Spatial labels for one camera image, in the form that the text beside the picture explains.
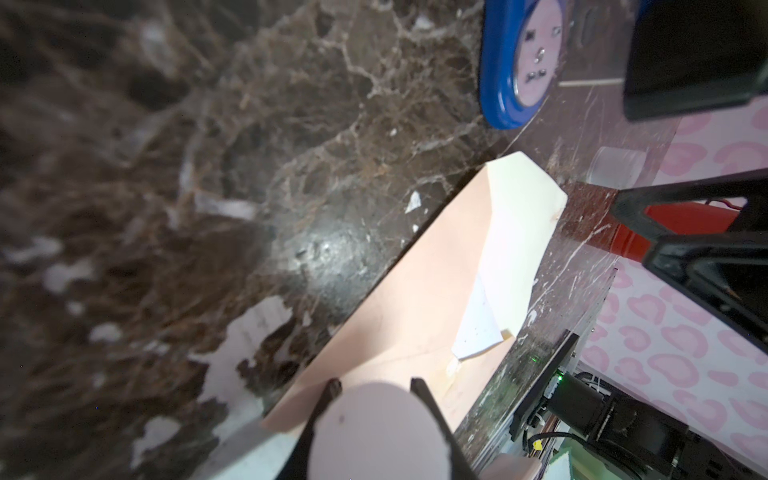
brown marble countertop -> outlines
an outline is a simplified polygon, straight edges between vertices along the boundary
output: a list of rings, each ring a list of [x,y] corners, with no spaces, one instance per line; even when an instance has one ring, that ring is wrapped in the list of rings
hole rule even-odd
[[[634,3],[602,3],[596,53],[569,44],[562,74],[626,38]],[[532,357],[610,282],[614,192],[578,180],[604,145],[646,151],[652,175],[676,127],[629,125],[618,87],[554,87],[525,127],[490,128],[478,0],[0,10],[3,478],[188,478],[232,417],[201,359],[235,319],[287,312],[227,371],[252,415],[484,162],[524,151],[569,201],[529,324],[456,432],[479,465]]]

blue plastic device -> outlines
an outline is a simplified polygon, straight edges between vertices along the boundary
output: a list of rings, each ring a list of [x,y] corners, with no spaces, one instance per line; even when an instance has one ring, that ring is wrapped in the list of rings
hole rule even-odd
[[[525,125],[544,101],[525,107],[515,98],[515,51],[525,19],[537,0],[487,0],[480,57],[480,105],[489,124],[500,130]]]

wall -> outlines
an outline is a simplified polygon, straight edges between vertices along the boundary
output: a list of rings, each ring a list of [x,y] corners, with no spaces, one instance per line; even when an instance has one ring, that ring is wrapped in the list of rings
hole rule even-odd
[[[654,184],[766,167],[762,98],[684,118]],[[617,268],[581,360],[768,474],[768,356],[639,263]]]

beige envelope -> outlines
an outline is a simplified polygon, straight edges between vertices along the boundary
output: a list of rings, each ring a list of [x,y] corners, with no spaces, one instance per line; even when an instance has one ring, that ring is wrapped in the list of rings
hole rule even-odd
[[[522,152],[488,162],[371,292],[263,420],[287,432],[309,417],[326,382],[409,388],[422,377],[455,429],[525,321],[541,258],[567,195]],[[459,362],[452,353],[482,279],[506,340]]]

